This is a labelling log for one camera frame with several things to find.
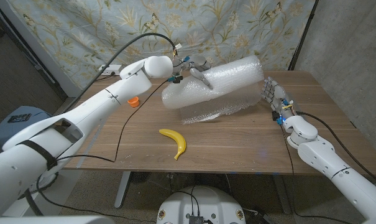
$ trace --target black strap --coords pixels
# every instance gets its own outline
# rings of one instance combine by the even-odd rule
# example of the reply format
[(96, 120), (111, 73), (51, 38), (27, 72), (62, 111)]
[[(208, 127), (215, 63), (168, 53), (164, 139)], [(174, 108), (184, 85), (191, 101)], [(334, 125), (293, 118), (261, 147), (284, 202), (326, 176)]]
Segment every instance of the black strap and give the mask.
[(47, 150), (45, 150), (43, 147), (39, 146), (36, 142), (33, 142), (31, 140), (25, 140), (19, 143), (18, 145), (23, 144), (27, 147), (30, 147), (34, 149), (36, 152), (38, 152), (40, 155), (44, 157), (44, 159), (47, 160), (47, 170), (50, 170), (51, 168), (58, 165), (57, 159), (54, 158)]

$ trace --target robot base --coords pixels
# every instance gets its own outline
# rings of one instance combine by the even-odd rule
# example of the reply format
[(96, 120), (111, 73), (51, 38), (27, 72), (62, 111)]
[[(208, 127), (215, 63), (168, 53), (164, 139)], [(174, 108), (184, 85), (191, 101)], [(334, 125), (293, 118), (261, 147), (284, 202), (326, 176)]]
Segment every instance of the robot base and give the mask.
[[(191, 193), (192, 187), (187, 187), (182, 192)], [(222, 190), (208, 186), (196, 186), (193, 196), (199, 203), (200, 217), (205, 223), (233, 223), (245, 224), (242, 207), (236, 200)], [(198, 207), (193, 199), (193, 213), (198, 217)], [(194, 223), (190, 222), (193, 217), (191, 196), (181, 192), (175, 192), (160, 206), (157, 214), (158, 224)]]

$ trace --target floral curtain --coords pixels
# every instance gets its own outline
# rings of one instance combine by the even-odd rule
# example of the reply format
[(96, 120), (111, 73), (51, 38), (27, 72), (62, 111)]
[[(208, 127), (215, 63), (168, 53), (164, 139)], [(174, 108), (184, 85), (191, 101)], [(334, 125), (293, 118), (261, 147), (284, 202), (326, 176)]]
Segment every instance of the floral curtain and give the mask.
[[(100, 65), (146, 32), (181, 43), (179, 56), (211, 65), (257, 55), (264, 70), (286, 70), (314, 0), (8, 0), (42, 47), (84, 88)], [(113, 63), (171, 55), (161, 37), (144, 37)]]

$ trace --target yellow banana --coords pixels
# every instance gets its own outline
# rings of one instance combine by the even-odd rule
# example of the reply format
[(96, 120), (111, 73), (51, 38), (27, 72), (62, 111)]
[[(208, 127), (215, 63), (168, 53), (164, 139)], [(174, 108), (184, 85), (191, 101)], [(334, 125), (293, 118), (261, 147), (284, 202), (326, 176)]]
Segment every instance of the yellow banana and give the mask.
[(174, 159), (178, 160), (178, 156), (180, 156), (180, 154), (182, 154), (182, 152), (184, 152), (185, 148), (186, 148), (185, 138), (183, 138), (183, 136), (180, 133), (173, 131), (173, 130), (169, 130), (169, 129), (160, 129), (159, 132), (160, 132), (160, 134), (165, 135), (167, 137), (170, 137), (170, 138), (174, 139), (174, 141), (177, 142), (178, 152), (174, 156)]

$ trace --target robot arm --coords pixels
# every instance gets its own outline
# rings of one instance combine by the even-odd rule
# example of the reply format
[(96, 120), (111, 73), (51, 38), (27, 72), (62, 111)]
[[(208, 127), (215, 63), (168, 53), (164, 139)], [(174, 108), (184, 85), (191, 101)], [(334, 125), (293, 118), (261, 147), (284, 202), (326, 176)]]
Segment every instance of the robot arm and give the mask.
[(191, 76), (202, 81), (210, 90), (213, 89), (210, 82), (201, 73), (204, 70), (210, 69), (211, 67), (207, 63), (206, 58), (203, 56), (186, 56), (183, 59), (175, 58), (173, 61), (173, 74), (175, 77), (174, 83), (179, 83), (182, 80), (180, 73), (182, 70), (189, 70)]
[(127, 66), (122, 80), (108, 86), (75, 109), (39, 121), (10, 138), (0, 153), (0, 215), (42, 175), (58, 172), (78, 152), (90, 132), (121, 104), (147, 91), (149, 78), (172, 75), (172, 61), (149, 57)]
[(265, 81), (262, 98), (280, 117), (289, 145), (298, 151), (308, 165), (325, 175), (353, 206), (367, 219), (376, 218), (376, 186), (344, 162), (334, 146), (318, 135), (318, 130), (303, 117), (295, 115), (283, 87), (269, 78)]

